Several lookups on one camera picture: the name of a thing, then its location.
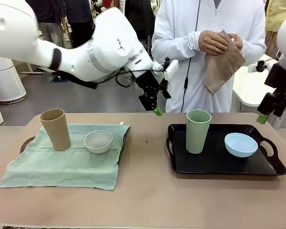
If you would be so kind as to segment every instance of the white jacket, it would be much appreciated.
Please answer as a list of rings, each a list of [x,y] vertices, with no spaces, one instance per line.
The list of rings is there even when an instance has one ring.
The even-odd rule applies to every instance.
[[[231,109],[232,77],[215,94],[204,87],[204,57],[198,47],[201,31],[236,33],[243,40],[241,54],[246,64],[257,62],[266,51],[265,9],[262,0],[201,0],[198,27],[195,32],[199,0],[163,0],[155,22],[152,55],[158,62],[168,57],[179,60],[179,69],[169,83],[172,98],[166,103],[167,112],[180,112],[184,81],[189,70],[184,112],[201,109],[208,112],[229,112]]]
[[[120,0],[120,10],[122,11],[123,14],[125,14],[125,5],[126,5],[126,0]]]

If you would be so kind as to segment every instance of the cable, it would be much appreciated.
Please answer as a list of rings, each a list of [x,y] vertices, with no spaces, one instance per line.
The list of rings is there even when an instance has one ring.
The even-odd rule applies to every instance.
[[[184,82],[184,93],[183,93],[183,99],[182,99],[181,113],[182,113],[182,111],[183,111],[185,92],[186,92],[186,90],[187,90],[187,85],[188,85],[188,82],[189,82],[188,74],[189,74],[189,71],[190,71],[191,60],[192,60],[192,59],[190,58],[189,67],[188,67],[188,69],[187,69],[187,74],[186,74],[186,78],[185,78],[185,82]]]
[[[128,88],[128,87],[130,87],[130,84],[124,85],[124,84],[120,83],[119,80],[118,80],[118,77],[119,77],[119,75],[116,75],[115,81],[116,81],[116,83],[117,83],[119,86],[121,86],[121,87],[123,87],[123,88]]]
[[[197,12],[197,19],[196,19],[196,27],[195,27],[195,31],[197,31],[197,26],[198,26],[198,19],[199,19],[199,11],[200,11],[200,4],[201,4],[201,0],[199,0],[199,5],[198,5],[198,12]],[[182,107],[181,107],[181,113],[183,112],[183,106],[184,106],[184,99],[185,99],[185,92],[187,90],[187,85],[189,82],[189,71],[190,71],[190,67],[191,67],[191,60],[192,58],[190,58],[190,62],[189,62],[189,67],[187,69],[187,74],[186,74],[186,78],[184,81],[184,93],[183,93],[183,99],[182,99]]]
[[[123,72],[123,73],[119,73],[119,75],[123,75],[123,74],[127,74],[127,73],[135,73],[135,72],[146,72],[146,71],[151,71],[151,72],[156,72],[156,73],[164,73],[165,71],[164,70],[150,70],[150,69],[148,69],[148,70],[134,70],[134,71],[127,71],[127,72]]]
[[[98,82],[97,84],[102,84],[102,83],[105,83],[105,82],[108,82],[110,81],[111,79],[113,79],[114,77],[116,77],[117,75],[119,75],[121,72],[121,70],[117,70],[115,72],[112,72],[105,80],[101,81],[101,82]]]

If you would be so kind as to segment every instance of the brown towel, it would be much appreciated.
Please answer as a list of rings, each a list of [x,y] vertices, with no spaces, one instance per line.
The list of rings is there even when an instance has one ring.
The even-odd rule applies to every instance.
[[[228,42],[228,50],[220,56],[205,56],[204,86],[211,94],[215,94],[245,63],[229,35],[225,31],[221,31],[219,35]]]

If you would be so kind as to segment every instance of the hand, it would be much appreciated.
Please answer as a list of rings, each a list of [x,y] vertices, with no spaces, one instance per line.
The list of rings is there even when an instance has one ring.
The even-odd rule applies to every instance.
[[[239,51],[242,50],[244,43],[243,40],[235,33],[228,33],[230,38],[234,38],[234,44],[238,48]]]
[[[67,32],[67,26],[66,26],[66,24],[64,24],[64,25],[62,26],[62,32],[63,32],[63,33],[66,33],[66,32]]]
[[[203,31],[199,36],[199,49],[202,52],[210,54],[212,56],[219,56],[224,54],[227,48],[228,42],[213,31]]]

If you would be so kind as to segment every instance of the sleeve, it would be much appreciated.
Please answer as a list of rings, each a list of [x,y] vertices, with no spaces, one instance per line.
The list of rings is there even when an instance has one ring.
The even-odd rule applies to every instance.
[[[250,28],[249,38],[243,40],[244,45],[240,52],[246,60],[245,65],[258,62],[266,52],[265,22],[265,9],[262,1],[260,1]]]
[[[199,31],[184,37],[174,37],[174,15],[172,0],[164,0],[160,6],[155,21],[152,40],[152,55],[158,62],[166,57],[171,60],[185,60],[195,56],[199,51]]]

